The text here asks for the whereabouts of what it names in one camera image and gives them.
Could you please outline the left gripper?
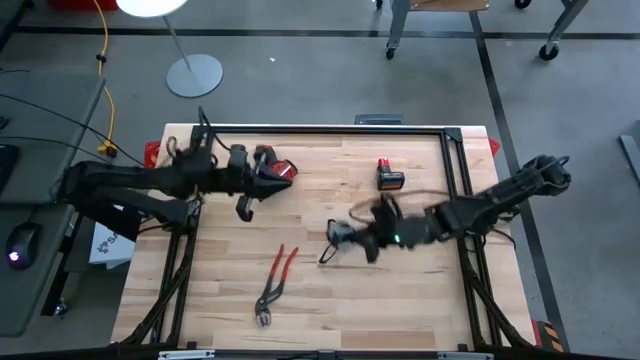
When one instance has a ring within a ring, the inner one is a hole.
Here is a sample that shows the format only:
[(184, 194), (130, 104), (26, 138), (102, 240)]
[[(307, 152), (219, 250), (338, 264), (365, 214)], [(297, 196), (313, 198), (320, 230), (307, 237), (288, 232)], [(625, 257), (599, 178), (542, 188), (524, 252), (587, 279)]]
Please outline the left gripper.
[(264, 200), (288, 189), (293, 181), (277, 175), (270, 168), (259, 168), (254, 177), (249, 167), (243, 170), (234, 167), (216, 169), (214, 172), (214, 192), (239, 195), (235, 210), (244, 222), (251, 222), (254, 212), (251, 209), (255, 199)]

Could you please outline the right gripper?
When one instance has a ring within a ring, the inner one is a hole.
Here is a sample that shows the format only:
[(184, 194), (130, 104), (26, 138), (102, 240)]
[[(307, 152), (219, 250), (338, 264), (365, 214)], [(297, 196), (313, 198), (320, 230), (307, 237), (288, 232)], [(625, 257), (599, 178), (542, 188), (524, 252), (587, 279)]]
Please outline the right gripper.
[(413, 250), (418, 245), (444, 241), (444, 228), (430, 209), (421, 215), (393, 218), (389, 214), (372, 223), (353, 225), (343, 220), (328, 220), (329, 242), (338, 247), (342, 243), (362, 246), (368, 263), (375, 263), (380, 249), (397, 246)]

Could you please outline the clear safety glasses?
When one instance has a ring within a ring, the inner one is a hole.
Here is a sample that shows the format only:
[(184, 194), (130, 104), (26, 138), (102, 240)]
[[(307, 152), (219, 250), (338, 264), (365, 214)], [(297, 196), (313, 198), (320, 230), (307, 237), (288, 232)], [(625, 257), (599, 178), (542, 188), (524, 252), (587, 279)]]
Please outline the clear safety glasses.
[(353, 232), (354, 230), (348, 222), (329, 219), (325, 232), (329, 245), (323, 251), (318, 263), (322, 265), (328, 263), (337, 253), (342, 243), (351, 241)]

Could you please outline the red black drill battery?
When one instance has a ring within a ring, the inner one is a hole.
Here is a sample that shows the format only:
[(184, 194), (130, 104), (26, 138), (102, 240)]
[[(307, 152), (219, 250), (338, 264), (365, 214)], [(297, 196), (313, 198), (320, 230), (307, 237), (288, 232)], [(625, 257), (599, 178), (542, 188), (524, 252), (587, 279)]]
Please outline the red black drill battery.
[(387, 158), (379, 158), (377, 169), (377, 189), (379, 191), (393, 191), (403, 188), (405, 175), (403, 172), (391, 170), (390, 162)]

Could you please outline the white floor lamp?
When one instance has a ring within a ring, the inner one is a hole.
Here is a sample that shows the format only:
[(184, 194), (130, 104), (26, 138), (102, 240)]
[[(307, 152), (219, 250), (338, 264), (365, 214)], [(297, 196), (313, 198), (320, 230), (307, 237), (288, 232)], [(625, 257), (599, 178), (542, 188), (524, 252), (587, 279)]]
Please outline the white floor lamp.
[(220, 61), (208, 54), (187, 54), (171, 24), (169, 16), (189, 0), (116, 0), (124, 13), (142, 19), (161, 18), (180, 54), (168, 70), (169, 90), (182, 98), (198, 98), (215, 90), (222, 82), (224, 70)]

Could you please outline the white printed box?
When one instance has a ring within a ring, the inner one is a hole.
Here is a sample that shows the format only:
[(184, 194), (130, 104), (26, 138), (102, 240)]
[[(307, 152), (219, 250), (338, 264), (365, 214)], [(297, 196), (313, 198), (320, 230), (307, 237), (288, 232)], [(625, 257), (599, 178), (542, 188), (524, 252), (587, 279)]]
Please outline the white printed box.
[(96, 222), (88, 263), (104, 264), (107, 269), (112, 269), (129, 262), (133, 257), (134, 249), (133, 241)]

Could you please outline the wooden workbench on casters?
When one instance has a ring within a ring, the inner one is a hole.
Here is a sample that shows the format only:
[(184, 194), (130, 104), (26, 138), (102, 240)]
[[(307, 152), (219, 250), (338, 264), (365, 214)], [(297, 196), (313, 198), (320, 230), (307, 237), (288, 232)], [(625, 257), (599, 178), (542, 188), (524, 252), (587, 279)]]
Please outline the wooden workbench on casters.
[[(554, 60), (559, 52), (559, 40), (566, 29), (580, 14), (589, 0), (560, 0), (564, 10), (548, 33), (546, 43), (539, 49), (538, 57), (545, 62)], [(478, 12), (488, 10), (490, 0), (388, 0), (391, 4), (392, 19), (389, 37), (385, 46), (385, 56), (391, 60), (399, 47), (405, 28), (406, 18), (411, 11), (426, 12)]]

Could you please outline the orange black striped block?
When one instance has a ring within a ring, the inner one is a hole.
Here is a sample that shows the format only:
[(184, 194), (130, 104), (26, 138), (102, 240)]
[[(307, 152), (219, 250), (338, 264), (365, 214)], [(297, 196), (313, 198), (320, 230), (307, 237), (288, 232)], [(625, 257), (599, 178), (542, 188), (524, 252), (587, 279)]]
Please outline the orange black striped block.
[(564, 352), (565, 346), (553, 325), (546, 321), (531, 320), (536, 346), (556, 352)]

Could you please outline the grey desk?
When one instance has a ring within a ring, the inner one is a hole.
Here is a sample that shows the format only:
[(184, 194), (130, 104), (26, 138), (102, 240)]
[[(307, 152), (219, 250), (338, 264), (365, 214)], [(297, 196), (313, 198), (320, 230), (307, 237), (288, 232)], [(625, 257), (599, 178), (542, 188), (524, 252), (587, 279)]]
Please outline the grey desk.
[(105, 79), (57, 72), (0, 73), (0, 144), (20, 148), (0, 204), (44, 204), (70, 166)]
[(37, 309), (74, 210), (67, 205), (38, 210), (31, 218), (41, 225), (36, 260), (26, 270), (14, 270), (8, 265), (5, 245), (13, 228), (25, 222), (31, 213), (31, 206), (0, 207), (0, 337), (19, 337), (24, 333)]

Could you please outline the black computer mouse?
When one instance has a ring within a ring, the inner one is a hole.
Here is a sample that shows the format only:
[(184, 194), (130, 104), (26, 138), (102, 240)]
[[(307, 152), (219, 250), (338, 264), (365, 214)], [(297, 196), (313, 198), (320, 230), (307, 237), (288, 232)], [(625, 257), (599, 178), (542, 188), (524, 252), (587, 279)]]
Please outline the black computer mouse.
[(24, 270), (34, 264), (41, 228), (40, 224), (31, 221), (13, 228), (5, 246), (6, 260), (11, 269)]

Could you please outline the red crate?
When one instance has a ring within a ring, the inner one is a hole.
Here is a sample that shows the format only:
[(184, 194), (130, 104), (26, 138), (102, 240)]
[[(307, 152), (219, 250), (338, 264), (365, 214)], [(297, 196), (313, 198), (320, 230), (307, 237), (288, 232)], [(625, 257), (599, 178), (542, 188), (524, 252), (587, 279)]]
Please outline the red crate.
[(116, 0), (46, 0), (48, 5), (58, 11), (117, 11)]

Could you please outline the red black cordless drill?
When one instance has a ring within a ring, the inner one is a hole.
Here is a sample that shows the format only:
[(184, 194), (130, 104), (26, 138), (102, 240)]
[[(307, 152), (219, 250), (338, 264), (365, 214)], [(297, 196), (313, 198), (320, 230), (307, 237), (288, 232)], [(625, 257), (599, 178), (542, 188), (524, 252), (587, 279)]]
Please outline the red black cordless drill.
[(298, 175), (297, 167), (288, 159), (279, 159), (273, 147), (257, 145), (254, 160), (260, 172), (292, 181)]

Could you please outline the black aluminium rig frame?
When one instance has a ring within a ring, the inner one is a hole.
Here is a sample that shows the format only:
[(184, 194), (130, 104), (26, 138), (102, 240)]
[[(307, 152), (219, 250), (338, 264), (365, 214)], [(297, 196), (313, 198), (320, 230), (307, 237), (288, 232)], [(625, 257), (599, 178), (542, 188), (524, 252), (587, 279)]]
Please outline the black aluminium rig frame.
[[(215, 350), (453, 350), (470, 344), (469, 315), (454, 242), (412, 251), (389, 248), (368, 264), (360, 248), (343, 248), (318, 263), (331, 218), (347, 218), (354, 204), (376, 193), (379, 158), (406, 174), (401, 203), (407, 213), (442, 201), (447, 191), (478, 192), (498, 180), (486, 130), (464, 126), (386, 128), (304, 126), (278, 133), (235, 125), (215, 146), (272, 146), (291, 160), (291, 188), (254, 205), (241, 221), (235, 200), (210, 195), (199, 222), (179, 340)], [(283, 294), (269, 305), (261, 328), (254, 306), (272, 263), (274, 276), (298, 247)]]

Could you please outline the red-handled pliers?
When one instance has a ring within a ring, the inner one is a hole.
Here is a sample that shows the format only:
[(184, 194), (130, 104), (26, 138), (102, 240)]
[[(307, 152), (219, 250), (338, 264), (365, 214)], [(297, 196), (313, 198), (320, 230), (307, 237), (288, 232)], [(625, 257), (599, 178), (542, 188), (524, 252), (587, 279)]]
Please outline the red-handled pliers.
[(274, 276), (276, 275), (284, 254), (284, 245), (281, 244), (279, 247), (279, 251), (270, 268), (264, 290), (261, 296), (256, 300), (254, 306), (256, 323), (261, 328), (269, 327), (272, 323), (272, 315), (269, 310), (269, 305), (282, 296), (291, 263), (297, 255), (298, 250), (299, 248), (295, 247), (288, 255), (280, 274), (279, 283), (276, 286), (273, 286)]

